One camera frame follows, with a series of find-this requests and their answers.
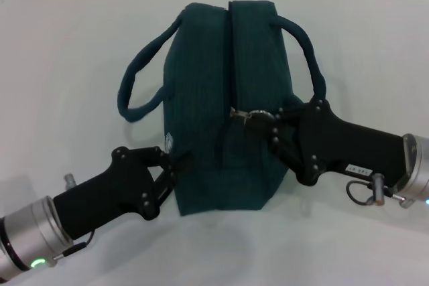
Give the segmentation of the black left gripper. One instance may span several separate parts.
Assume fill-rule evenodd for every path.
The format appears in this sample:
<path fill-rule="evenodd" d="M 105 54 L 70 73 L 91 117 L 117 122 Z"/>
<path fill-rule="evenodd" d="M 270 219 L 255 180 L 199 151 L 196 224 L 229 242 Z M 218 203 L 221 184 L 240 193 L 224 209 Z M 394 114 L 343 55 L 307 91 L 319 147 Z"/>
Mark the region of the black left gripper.
<path fill-rule="evenodd" d="M 137 213 L 144 220 L 157 218 L 178 185 L 179 173 L 194 167 L 193 159 L 171 161 L 158 146 L 119 147 L 111 157 L 103 173 L 54 197 L 60 223 L 73 240 L 126 213 Z M 162 168 L 155 180 L 149 167 Z"/>

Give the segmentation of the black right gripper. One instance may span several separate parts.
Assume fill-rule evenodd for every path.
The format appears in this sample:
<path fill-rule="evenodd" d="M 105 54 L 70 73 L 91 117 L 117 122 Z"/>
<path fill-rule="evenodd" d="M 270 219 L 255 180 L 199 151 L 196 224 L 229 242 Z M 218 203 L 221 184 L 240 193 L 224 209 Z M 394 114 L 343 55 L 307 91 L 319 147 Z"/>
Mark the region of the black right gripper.
<path fill-rule="evenodd" d="M 272 153 L 303 186 L 315 186 L 330 171 L 368 180 L 380 173 L 387 186 L 406 175 L 402 137 L 345 122 L 326 100 L 283 104 L 272 113 L 252 111 L 245 128 L 272 133 Z"/>

